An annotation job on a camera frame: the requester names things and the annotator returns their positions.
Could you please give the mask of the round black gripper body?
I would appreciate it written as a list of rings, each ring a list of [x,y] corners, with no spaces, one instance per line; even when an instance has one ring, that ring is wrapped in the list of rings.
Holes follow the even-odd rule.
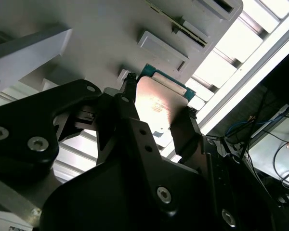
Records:
[[[204,179],[196,171],[163,160],[164,187],[172,216],[149,202],[135,168],[115,158],[56,189],[46,201],[42,231],[219,231]]]

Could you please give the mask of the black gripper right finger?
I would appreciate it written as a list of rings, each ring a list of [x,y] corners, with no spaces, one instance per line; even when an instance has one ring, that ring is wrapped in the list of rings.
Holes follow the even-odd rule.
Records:
[[[289,231],[289,219],[264,185],[236,155],[220,155],[215,142],[200,132],[196,112],[182,109],[171,123],[179,163],[193,169],[189,182],[193,206],[191,231]]]

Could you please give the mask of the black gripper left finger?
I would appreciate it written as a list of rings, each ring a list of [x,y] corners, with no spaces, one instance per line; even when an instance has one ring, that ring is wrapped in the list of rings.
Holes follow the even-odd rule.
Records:
[[[97,132],[96,166],[122,158],[135,168],[149,202],[161,200],[158,211],[172,216],[163,159],[134,105],[137,83],[130,73],[122,89],[110,95],[86,80],[76,80],[0,106],[0,177],[24,185],[45,179],[59,142],[91,129]]]

